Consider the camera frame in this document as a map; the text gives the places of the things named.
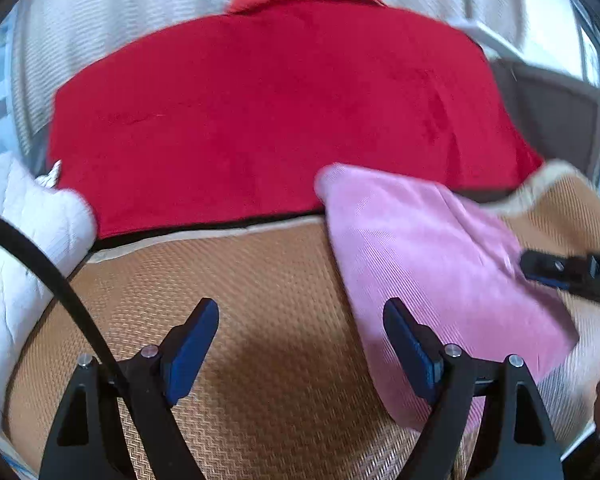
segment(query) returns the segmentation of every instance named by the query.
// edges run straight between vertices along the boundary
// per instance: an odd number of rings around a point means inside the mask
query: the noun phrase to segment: pink fabric
[[[440,184],[341,164],[324,168],[315,187],[369,373],[400,426],[421,430],[429,407],[384,332],[389,298],[473,357],[519,354],[536,381],[573,349],[578,335],[558,295],[524,278],[516,237],[474,202]],[[468,428],[482,406],[474,399]]]

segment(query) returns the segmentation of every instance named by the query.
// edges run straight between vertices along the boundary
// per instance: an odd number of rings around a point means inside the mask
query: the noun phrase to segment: silver bolt
[[[80,354],[78,355],[78,366],[80,368],[87,368],[93,362],[93,356],[91,354]]]
[[[525,360],[519,355],[512,354],[509,356],[509,363],[516,368],[520,368],[525,363]]]
[[[159,350],[159,348],[157,345],[143,346],[142,350],[140,351],[140,355],[142,357],[150,359],[150,358],[156,357],[158,355],[158,350]]]
[[[458,345],[446,345],[445,354],[447,354],[449,357],[460,357],[462,355],[462,349]]]

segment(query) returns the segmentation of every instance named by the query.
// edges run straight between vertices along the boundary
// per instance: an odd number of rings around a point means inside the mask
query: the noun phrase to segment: blue gripper pad
[[[382,322],[413,391],[432,406],[438,400],[444,369],[442,343],[432,329],[416,322],[399,298],[384,304]]]
[[[169,407],[189,395],[218,330],[218,304],[203,298],[183,325],[169,330],[160,345],[160,371]]]

